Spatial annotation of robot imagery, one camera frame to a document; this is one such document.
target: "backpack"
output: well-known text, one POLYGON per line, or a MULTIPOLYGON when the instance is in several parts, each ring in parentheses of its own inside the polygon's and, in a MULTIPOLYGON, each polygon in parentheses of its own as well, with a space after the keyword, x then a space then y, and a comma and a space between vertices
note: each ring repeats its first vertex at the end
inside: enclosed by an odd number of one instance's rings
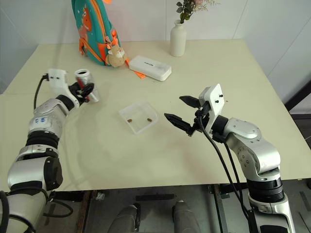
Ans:
POLYGON ((80 35, 80 53, 100 65, 109 66, 107 56, 112 54, 111 48, 121 45, 117 31, 108 19, 103 0, 71 0, 71 3, 80 35))

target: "plush toy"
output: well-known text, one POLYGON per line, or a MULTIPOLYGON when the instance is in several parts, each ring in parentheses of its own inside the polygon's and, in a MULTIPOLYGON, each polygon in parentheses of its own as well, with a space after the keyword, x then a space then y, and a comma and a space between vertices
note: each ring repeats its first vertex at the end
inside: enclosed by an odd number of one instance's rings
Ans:
POLYGON ((106 63, 112 65, 113 67, 122 66, 127 59, 124 49, 119 47, 119 45, 114 45, 111 50, 108 51, 106 57, 106 63))

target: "white tabletop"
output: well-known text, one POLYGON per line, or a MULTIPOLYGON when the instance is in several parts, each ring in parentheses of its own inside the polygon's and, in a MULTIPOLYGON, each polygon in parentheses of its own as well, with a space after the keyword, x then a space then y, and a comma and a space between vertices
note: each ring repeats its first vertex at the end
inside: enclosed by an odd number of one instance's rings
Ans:
MULTIPOLYGON (((129 188, 163 185, 227 183, 216 152, 204 136, 192 138, 164 117, 173 113, 192 123, 195 109, 179 96, 198 97, 206 86, 220 83, 225 95, 222 115, 256 124, 281 155, 282 179, 311 177, 311 150, 260 66, 241 40, 188 41, 184 56, 168 54, 167 42, 123 43, 129 57, 143 55, 172 65, 164 82, 141 80, 125 65, 100 66, 63 44, 57 68, 87 68, 101 94, 96 104, 83 104, 67 117, 59 143, 62 190, 129 188), (158 112, 159 121, 135 135, 118 111, 140 100, 158 112)), ((37 83, 53 65, 58 45, 40 45, 3 95, 0 95, 0 189, 8 190, 7 172, 27 139, 37 83)), ((53 98, 44 82, 38 104, 53 98)), ((218 144, 229 166, 223 145, 218 144)), ((245 181, 235 157, 238 173, 245 181)))

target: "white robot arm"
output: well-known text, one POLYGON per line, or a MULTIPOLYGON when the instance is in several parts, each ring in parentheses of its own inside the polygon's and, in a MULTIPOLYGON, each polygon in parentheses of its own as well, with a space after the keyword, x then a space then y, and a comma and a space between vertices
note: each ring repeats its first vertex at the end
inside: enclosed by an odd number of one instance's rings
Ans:
POLYGON ((9 170, 10 192, 0 203, 1 219, 7 218, 1 233, 35 232, 50 193, 63 181, 57 147, 66 116, 97 94, 91 82, 68 86, 63 70, 50 69, 45 78, 58 96, 35 109, 26 145, 9 170))
POLYGON ((194 124, 165 114, 176 127, 189 136, 197 130, 210 134, 212 139, 226 143, 238 157, 247 180, 249 202, 248 224, 251 233, 295 233, 289 201, 283 192, 280 178, 280 155, 277 149, 261 136, 259 128, 236 118, 220 115, 224 98, 219 84, 207 87, 196 99, 182 96, 187 105, 198 108, 194 124))

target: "silver can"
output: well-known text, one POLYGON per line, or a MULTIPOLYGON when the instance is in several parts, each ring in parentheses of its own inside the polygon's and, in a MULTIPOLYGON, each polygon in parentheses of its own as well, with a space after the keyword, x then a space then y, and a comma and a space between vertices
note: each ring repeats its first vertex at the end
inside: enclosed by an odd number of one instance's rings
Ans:
POLYGON ((85 85, 89 83, 94 83, 94 89, 93 91, 86 97, 89 102, 96 103, 100 100, 98 90, 96 88, 96 84, 94 82, 93 76, 91 75, 91 72, 87 69, 79 69, 75 71, 76 80, 80 86, 81 89, 85 87, 85 85))

